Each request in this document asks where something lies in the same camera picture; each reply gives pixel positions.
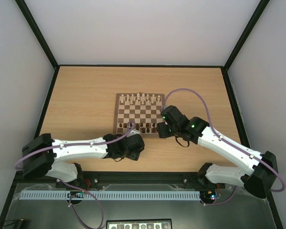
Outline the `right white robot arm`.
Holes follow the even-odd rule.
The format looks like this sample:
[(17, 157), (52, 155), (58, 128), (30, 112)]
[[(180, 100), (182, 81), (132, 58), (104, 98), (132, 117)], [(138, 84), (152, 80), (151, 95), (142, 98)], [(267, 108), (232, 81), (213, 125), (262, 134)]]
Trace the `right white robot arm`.
[(276, 156), (266, 151), (260, 153), (245, 147), (225, 135), (199, 118), (188, 119), (177, 107), (168, 106), (161, 111), (164, 119), (157, 124), (160, 138), (181, 138), (187, 143), (213, 150), (232, 162), (235, 167), (221, 167), (212, 163), (205, 163), (199, 170), (198, 181), (208, 187), (212, 183), (224, 183), (243, 187), (251, 195), (265, 199), (278, 172)]

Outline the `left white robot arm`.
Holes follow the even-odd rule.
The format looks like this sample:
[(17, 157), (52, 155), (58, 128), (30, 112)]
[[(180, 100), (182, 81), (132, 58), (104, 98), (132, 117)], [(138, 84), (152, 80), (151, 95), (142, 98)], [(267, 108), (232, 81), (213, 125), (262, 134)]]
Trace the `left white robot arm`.
[(24, 179), (52, 177), (66, 183), (83, 180), (77, 159), (130, 159), (137, 161), (145, 144), (137, 130), (124, 135), (107, 134), (90, 140), (67, 141), (42, 134), (22, 148)]

